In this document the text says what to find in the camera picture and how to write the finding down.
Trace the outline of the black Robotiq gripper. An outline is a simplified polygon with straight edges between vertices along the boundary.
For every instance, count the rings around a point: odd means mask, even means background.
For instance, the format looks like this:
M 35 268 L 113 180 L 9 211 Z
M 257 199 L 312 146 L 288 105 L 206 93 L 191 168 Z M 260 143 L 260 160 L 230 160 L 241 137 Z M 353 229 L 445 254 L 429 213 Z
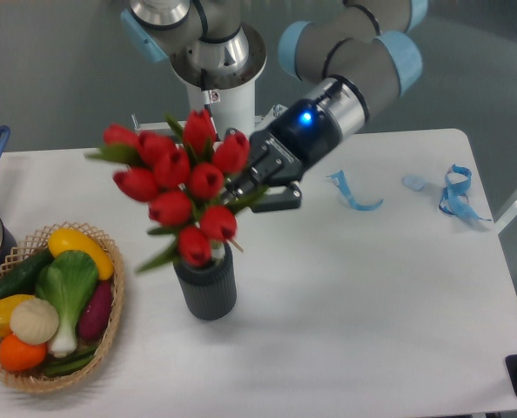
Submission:
M 246 138 L 236 128 L 228 138 Z M 301 207 L 299 182 L 304 174 L 341 141 L 341 132 L 320 100 L 300 99 L 265 129 L 250 137 L 244 170 L 227 186 L 229 201 L 242 200 L 263 186 L 270 189 L 251 206 L 254 213 L 295 210 Z

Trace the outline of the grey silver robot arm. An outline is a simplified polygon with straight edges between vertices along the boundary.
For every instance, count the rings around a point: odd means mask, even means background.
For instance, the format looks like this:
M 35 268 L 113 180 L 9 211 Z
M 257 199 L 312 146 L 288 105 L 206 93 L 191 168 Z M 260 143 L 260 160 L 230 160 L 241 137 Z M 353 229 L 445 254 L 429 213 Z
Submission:
M 422 57 L 408 32 L 427 8 L 425 1 L 347 1 L 327 23 L 288 26 L 279 64 L 312 90 L 264 122 L 255 113 L 255 83 L 265 41 L 241 20 L 239 2 L 131 1 L 120 19 L 142 55 L 170 62 L 191 106 L 209 110 L 220 134 L 250 137 L 248 167 L 224 200 L 238 203 L 269 186 L 253 211 L 274 212 L 298 208 L 304 174 L 418 80 Z

